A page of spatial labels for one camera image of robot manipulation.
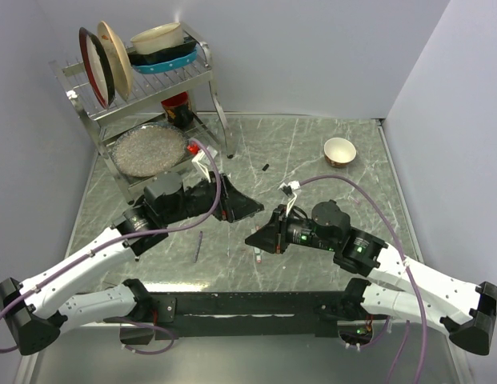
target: green marble table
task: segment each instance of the green marble table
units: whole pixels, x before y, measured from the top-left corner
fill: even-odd
[[[218,128],[217,119],[205,116],[203,120],[213,130]],[[329,252],[290,246],[285,254],[263,253],[263,261],[258,264],[253,248],[244,243],[251,229],[265,224],[271,211],[287,200],[278,190],[282,182],[334,172],[357,182],[369,193],[394,226],[407,255],[417,257],[378,122],[231,115],[229,123],[237,136],[237,151],[232,159],[217,158],[218,168],[230,175],[238,190],[264,204],[265,211],[234,224],[211,217],[199,228],[171,234],[146,252],[139,262],[114,268],[86,291],[102,290],[126,278],[139,278],[154,292],[343,290],[353,275],[334,265]],[[127,119],[122,124],[133,126],[136,120]],[[323,158],[323,144],[332,137],[349,139],[358,151],[356,159],[345,169],[333,169]],[[270,166],[264,172],[262,168],[267,163]],[[185,185],[197,181],[194,171],[184,175]],[[334,199],[351,216],[352,226],[391,240],[369,203],[344,182],[326,180],[304,186],[297,205],[309,213],[316,203],[328,199]],[[127,207],[99,158],[78,216],[70,252],[85,246]],[[198,262],[193,263],[200,230],[202,249]]]

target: white wall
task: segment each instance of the white wall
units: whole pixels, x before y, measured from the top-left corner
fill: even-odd
[[[0,0],[0,282],[63,258],[92,146],[48,61],[62,52],[34,0]],[[0,347],[12,346],[0,325]],[[20,354],[0,355],[0,384]]]
[[[226,110],[385,117],[448,0],[38,0],[71,57],[105,20],[124,41],[179,18],[210,43]],[[206,89],[200,109],[212,104]]]
[[[497,1],[451,0],[385,122],[427,262],[497,284]],[[497,383],[470,356],[476,382]]]

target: metal dish rack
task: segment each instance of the metal dish rack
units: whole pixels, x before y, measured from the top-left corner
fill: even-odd
[[[132,204],[142,193],[143,188],[153,181],[155,176],[150,178],[133,178],[118,170],[112,160],[110,150],[122,134],[134,127],[127,127],[126,129],[115,131],[113,136],[107,137],[106,126],[110,125],[112,122],[135,115],[148,106],[153,106],[176,94],[187,91],[190,96],[191,108],[194,112],[194,121],[187,129],[183,130],[184,134],[187,137],[206,138],[208,142],[214,142],[211,143],[213,146],[221,146],[222,149],[225,150],[228,158],[234,156],[232,132],[230,131],[225,113],[218,100],[210,48],[203,38],[186,23],[181,22],[181,26],[184,32],[193,38],[201,48],[201,50],[198,50],[197,59],[187,66],[161,74],[144,75],[133,71],[133,90],[129,95],[129,99],[125,102],[121,98],[115,98],[110,108],[107,110],[104,110],[100,104],[98,104],[90,83],[88,82],[88,77],[86,76],[82,62],[78,60],[78,62],[72,65],[67,63],[67,66],[63,68],[61,68],[56,61],[50,62],[50,67],[56,75],[56,78],[60,81],[66,92],[66,96],[94,142],[99,155],[106,162],[106,165],[122,191],[124,198],[130,204]],[[222,144],[217,136],[203,124],[196,114],[193,88],[205,82],[209,82],[210,96],[212,97],[214,107],[219,116],[219,121],[221,122],[221,127],[223,128],[224,140]],[[158,121],[163,118],[164,114],[152,119],[150,119],[150,116],[147,116],[148,121]],[[179,172],[186,169],[190,165],[191,159],[192,155],[188,154],[171,170]]]

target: red object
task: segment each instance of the red object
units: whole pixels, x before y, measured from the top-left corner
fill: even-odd
[[[187,150],[189,150],[192,154],[197,154],[200,151],[200,148],[196,144],[190,144],[187,146]]]
[[[176,106],[183,106],[188,101],[187,92],[182,92],[181,94],[176,94],[172,98],[168,98],[167,100],[163,100],[161,102],[162,106],[166,108],[175,108]]]

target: purple cable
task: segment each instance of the purple cable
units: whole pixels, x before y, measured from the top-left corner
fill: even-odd
[[[372,207],[375,209],[376,213],[378,216],[383,220],[383,223],[385,223],[385,226],[391,233],[392,239],[394,240],[394,244],[396,249],[399,252],[399,257],[401,258],[402,261],[405,261],[405,253],[403,251],[403,245],[399,241],[398,235],[395,233],[394,228],[392,228],[391,223],[387,220],[383,212],[378,208],[376,205],[375,201],[367,194],[365,190],[363,190],[359,185],[357,185],[355,182],[352,182],[349,178],[345,178],[344,176],[340,176],[337,174],[324,174],[321,176],[315,176],[313,178],[308,178],[307,180],[304,180],[302,182],[299,182],[300,186],[305,186],[309,182],[315,182],[316,180],[322,180],[324,178],[337,178],[338,180],[343,180],[344,182],[347,182],[351,186],[353,186],[366,200],[372,205]],[[412,275],[410,268],[407,266],[405,268],[405,271],[407,272],[408,278],[410,279],[410,284],[412,289],[414,290],[415,296],[417,297],[417,302],[419,304],[419,311],[421,313],[421,326],[423,329],[423,335],[422,335],[422,345],[421,345],[421,354],[419,356],[419,363],[417,365],[417,370],[415,371],[415,377],[414,377],[414,384],[419,383],[419,379],[421,377],[421,373],[423,371],[424,367],[424,360],[426,358],[426,348],[427,348],[427,320],[426,320],[426,311],[424,309],[424,304],[423,304],[423,299],[421,297],[421,293],[419,291],[419,288],[417,287],[417,284],[415,283],[414,276]]]
[[[394,372],[394,368],[398,364],[399,357],[401,356],[405,344],[407,343],[409,333],[410,333],[410,322],[407,320],[407,326],[405,327],[405,334],[403,335],[403,340],[401,341],[398,353],[395,355],[394,361],[391,364],[391,368],[389,369],[389,373],[387,374],[387,379],[385,380],[385,384],[389,384],[389,382],[391,382],[392,372]]]
[[[202,237],[203,237],[203,232],[200,231],[200,233],[198,234],[197,250],[194,252],[193,262],[198,261],[198,254],[200,253],[200,246],[202,245]]]
[[[119,322],[127,322],[129,324],[132,324],[133,326],[138,326],[140,328],[147,328],[148,330],[160,330],[165,334],[167,334],[168,336],[170,336],[170,344],[165,346],[162,350],[137,350],[132,346],[125,345],[126,350],[130,350],[132,352],[135,352],[136,354],[150,354],[150,355],[162,354],[163,352],[168,351],[174,345],[176,339],[175,334],[172,331],[167,330],[166,328],[162,328],[161,326],[152,326],[151,324],[145,324],[143,322],[132,322],[128,318],[113,318],[113,319]]]
[[[221,178],[219,176],[218,167],[216,166],[216,163],[214,162],[214,158],[212,157],[210,152],[207,150],[207,148],[199,140],[197,140],[196,138],[192,138],[191,141],[194,142],[201,150],[203,150],[204,154],[209,159],[209,162],[210,162],[211,167],[212,167],[213,172],[214,172],[214,177],[216,178],[216,195],[214,196],[213,205],[210,207],[210,209],[199,220],[197,220],[196,222],[193,222],[191,224],[188,224],[187,226],[181,226],[181,227],[176,227],[176,228],[165,228],[163,230],[146,230],[144,232],[137,232],[134,234],[124,234],[123,236],[118,236],[117,238],[111,239],[110,241],[104,242],[100,246],[97,246],[96,248],[91,250],[92,254],[97,254],[101,250],[106,249],[108,246],[112,246],[113,244],[116,244],[117,242],[122,242],[124,240],[129,239],[129,238],[141,238],[143,236],[151,236],[153,234],[169,234],[171,232],[179,232],[181,230],[189,230],[190,228],[194,228],[194,227],[202,224],[203,222],[205,222],[207,220],[207,218],[209,218],[209,216],[212,215],[212,213],[216,209],[216,206],[218,206],[220,194],[221,194],[221,190],[222,190]],[[90,257],[90,252],[84,254],[80,258],[76,258],[73,262],[71,262],[67,266],[64,266],[58,272],[52,274],[51,276],[49,276],[48,278],[46,278],[45,280],[40,282],[37,285],[37,287],[35,287],[35,288],[38,288],[38,289],[43,288],[44,286],[46,286],[47,284],[49,284],[50,282],[52,282],[56,278],[60,277],[62,274],[66,273],[67,271],[74,268],[76,265],[80,264],[81,262],[84,262],[89,257]],[[15,307],[17,304],[19,304],[23,300],[26,300],[29,296],[31,296],[34,293],[35,293],[35,290],[28,290],[27,292],[20,295],[15,300],[13,300],[10,304],[5,306],[5,308],[0,312],[0,321],[2,318],[4,318],[8,314],[8,312],[11,311],[11,309],[13,307]],[[17,346],[12,346],[10,348],[0,348],[0,354],[7,354],[9,352],[13,352],[17,348],[18,348]]]

